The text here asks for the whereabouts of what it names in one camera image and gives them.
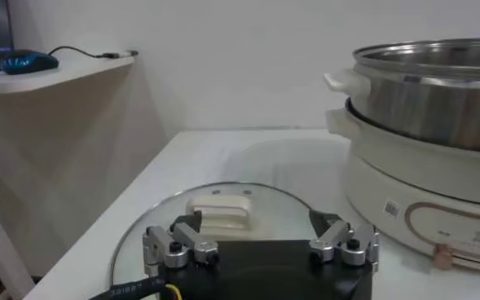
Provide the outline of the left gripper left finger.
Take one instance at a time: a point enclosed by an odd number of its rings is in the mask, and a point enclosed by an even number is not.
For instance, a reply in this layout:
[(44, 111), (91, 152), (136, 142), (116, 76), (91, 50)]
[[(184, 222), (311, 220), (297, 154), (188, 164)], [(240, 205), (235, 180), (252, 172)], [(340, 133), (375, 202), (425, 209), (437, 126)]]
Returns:
[(202, 212), (178, 216), (168, 230), (161, 226), (147, 227), (143, 233), (144, 273), (153, 277), (158, 265), (178, 270), (189, 263), (189, 258), (204, 266), (219, 262), (219, 248), (215, 240), (200, 234)]

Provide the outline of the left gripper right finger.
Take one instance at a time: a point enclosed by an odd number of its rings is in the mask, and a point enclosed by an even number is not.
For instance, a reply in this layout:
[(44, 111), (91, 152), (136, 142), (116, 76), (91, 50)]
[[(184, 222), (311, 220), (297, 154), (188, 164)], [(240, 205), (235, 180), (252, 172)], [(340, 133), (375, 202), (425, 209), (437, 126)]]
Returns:
[(371, 224), (353, 228), (337, 214), (309, 211), (309, 220), (317, 237), (309, 241), (310, 260), (315, 265), (333, 262), (336, 257), (349, 267), (369, 264), (379, 268), (380, 234)]

